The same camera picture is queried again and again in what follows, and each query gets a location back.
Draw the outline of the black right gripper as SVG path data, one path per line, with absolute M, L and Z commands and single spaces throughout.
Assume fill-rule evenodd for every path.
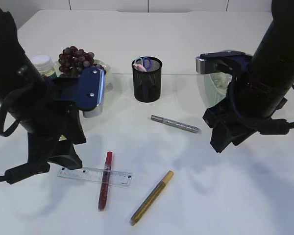
M 210 144 L 217 153 L 221 153 L 231 142 L 237 146 L 256 133 L 239 120 L 228 98 L 207 108 L 203 120 L 213 129 Z

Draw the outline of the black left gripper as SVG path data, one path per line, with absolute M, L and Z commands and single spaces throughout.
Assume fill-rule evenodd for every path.
M 73 104 L 56 102 L 51 109 L 38 113 L 41 122 L 28 133 L 28 160 L 30 164 L 60 165 L 69 170 L 81 169 L 82 161 L 74 145 L 86 142 L 79 118 L 79 110 Z

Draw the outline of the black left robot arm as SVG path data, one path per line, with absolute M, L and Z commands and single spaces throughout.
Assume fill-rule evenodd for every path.
M 62 96 L 76 84 L 76 79 L 41 76 L 18 41 L 12 15 L 0 8 L 0 136 L 10 136 L 19 125 L 27 131 L 25 168 L 82 167 L 74 149 L 86 141 L 79 110 Z

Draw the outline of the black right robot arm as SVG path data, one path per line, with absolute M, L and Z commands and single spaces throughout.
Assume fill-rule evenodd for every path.
M 254 133 L 286 135 L 294 129 L 294 121 L 272 118 L 294 84 L 294 0 L 274 0 L 271 13 L 272 22 L 252 56 L 222 51 L 196 58 L 199 74 L 231 76 L 226 97 L 203 115 L 212 129 L 210 144 L 218 153 Z

